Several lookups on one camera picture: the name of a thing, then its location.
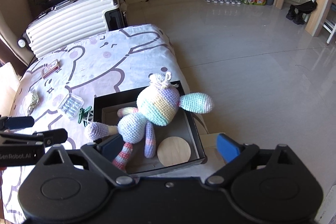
tile floor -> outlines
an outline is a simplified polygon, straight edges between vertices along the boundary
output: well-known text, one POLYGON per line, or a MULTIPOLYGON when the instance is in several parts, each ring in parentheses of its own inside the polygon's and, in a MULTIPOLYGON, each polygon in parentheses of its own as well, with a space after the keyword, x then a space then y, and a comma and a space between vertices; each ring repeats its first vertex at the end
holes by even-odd
POLYGON ((287 143, 321 183, 336 181, 336 46, 285 18, 288 7, 204 0, 131 4, 131 25, 169 36, 193 92, 212 96, 210 133, 274 148, 287 143))

white suitcase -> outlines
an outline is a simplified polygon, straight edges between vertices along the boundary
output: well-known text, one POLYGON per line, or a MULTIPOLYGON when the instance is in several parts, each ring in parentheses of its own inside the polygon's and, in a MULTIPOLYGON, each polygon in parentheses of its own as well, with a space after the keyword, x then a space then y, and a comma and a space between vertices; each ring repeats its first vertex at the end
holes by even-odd
POLYGON ((38 59, 93 35, 127 26, 120 0, 66 0, 42 12, 25 39, 38 59))

bed sheet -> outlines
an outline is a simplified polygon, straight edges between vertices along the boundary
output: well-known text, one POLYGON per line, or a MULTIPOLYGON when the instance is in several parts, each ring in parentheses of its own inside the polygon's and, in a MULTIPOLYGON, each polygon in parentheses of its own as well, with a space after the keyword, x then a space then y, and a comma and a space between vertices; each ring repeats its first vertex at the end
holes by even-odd
MULTIPOLYGON (((23 116, 22 100, 30 90, 36 90, 40 103, 31 116, 32 128, 20 133, 32 134, 55 128, 65 128, 66 149, 78 149, 89 140, 84 136, 83 123, 69 120, 57 112, 57 107, 69 93, 84 100, 84 108, 93 106, 95 96, 135 89, 149 84, 149 74, 172 72, 172 81, 180 80, 186 93, 189 87, 176 62, 169 38, 154 25, 123 28, 72 43, 32 64, 24 74, 16 94, 11 116, 23 116), (48 78, 41 70, 57 59, 60 69, 48 78)), ((206 133, 201 119, 195 116, 201 134, 206 133)), ((33 166, 11 167, 3 172, 3 203, 5 219, 22 223, 24 215, 17 200, 17 191, 33 166)))

crocheted toy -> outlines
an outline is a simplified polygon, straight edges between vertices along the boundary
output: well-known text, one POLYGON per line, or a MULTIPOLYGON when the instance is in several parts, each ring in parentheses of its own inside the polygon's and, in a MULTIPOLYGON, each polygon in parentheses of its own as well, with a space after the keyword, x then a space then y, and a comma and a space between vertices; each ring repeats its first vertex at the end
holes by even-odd
MULTIPOLYGON (((144 155, 152 158, 155 155, 156 142, 153 124, 166 126, 174 118, 179 107, 195 113, 208 113, 213 108, 212 99, 203 93, 190 93, 180 96, 177 88, 170 83, 171 73, 152 74, 150 85, 138 95, 136 107, 119 109, 118 117, 122 119, 118 123, 118 133, 123 136, 125 145, 113 164, 125 169, 127 161, 132 153, 133 144, 146 138, 144 155)), ((109 135, 108 126, 91 123, 85 128, 90 137, 102 135, 102 131, 109 135)))

open box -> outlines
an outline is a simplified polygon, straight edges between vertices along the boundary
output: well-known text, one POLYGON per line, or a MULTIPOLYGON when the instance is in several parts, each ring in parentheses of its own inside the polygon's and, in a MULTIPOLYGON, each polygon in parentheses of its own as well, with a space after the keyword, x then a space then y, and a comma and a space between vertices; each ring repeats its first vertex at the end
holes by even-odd
MULTIPOLYGON (((185 94, 180 81, 172 82, 172 84, 178 84, 177 90, 180 95, 185 94)), ((137 97, 145 88, 146 87, 142 87, 96 97, 93 106, 94 122, 117 125, 121 119, 117 116, 117 111, 120 108, 127 106, 136 107, 137 97)), ((194 118, 190 112, 180 108, 172 122, 167 126, 161 127, 154 125, 154 132, 156 149, 159 144, 168 137, 176 136, 186 140, 191 150, 189 161, 178 165, 164 167, 160 163, 157 153, 155 153, 153 158, 147 159, 144 156, 145 139, 143 139, 141 142, 133 145, 133 152, 126 166, 126 172, 128 174, 133 175, 134 177, 151 176, 206 162, 206 155, 202 147, 199 133, 194 118)))

